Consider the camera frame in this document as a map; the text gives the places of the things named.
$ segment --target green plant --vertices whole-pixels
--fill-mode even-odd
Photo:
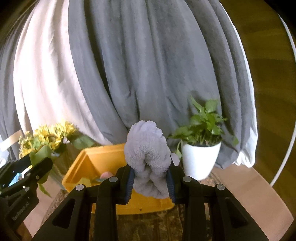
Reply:
[[[198,113],[190,118],[189,125],[177,128],[170,137],[181,139],[181,141],[193,146],[214,146],[218,144],[222,140],[221,135],[224,134],[220,125],[227,118],[223,118],[216,113],[217,100],[208,100],[205,103],[205,107],[202,107],[192,96],[190,98]],[[181,157],[179,152],[180,142],[176,152],[179,157]]]

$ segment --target pink object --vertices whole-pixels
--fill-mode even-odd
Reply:
[[[110,178],[110,177],[113,177],[114,175],[111,173],[111,172],[104,172],[100,178],[101,179],[107,179],[107,178]]]

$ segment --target orange container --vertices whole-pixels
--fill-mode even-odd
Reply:
[[[62,184],[68,192],[79,183],[85,184],[84,178],[90,180],[88,186],[97,185],[92,180],[99,178],[104,172],[111,172],[115,175],[118,168],[125,165],[124,144],[87,148],[80,152],[66,173]],[[116,205],[116,212],[118,215],[151,213],[168,210],[173,206],[170,198],[145,197],[133,190],[129,203]]]

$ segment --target vase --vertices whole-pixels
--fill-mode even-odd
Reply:
[[[185,175],[196,180],[207,178],[214,167],[220,147],[221,142],[209,147],[183,144],[182,159]]]

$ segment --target wooden floor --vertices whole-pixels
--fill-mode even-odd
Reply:
[[[221,0],[241,37],[255,89],[259,140],[255,169],[271,182],[296,119],[296,64],[277,13],[263,0]],[[274,189],[296,216],[296,148]]]

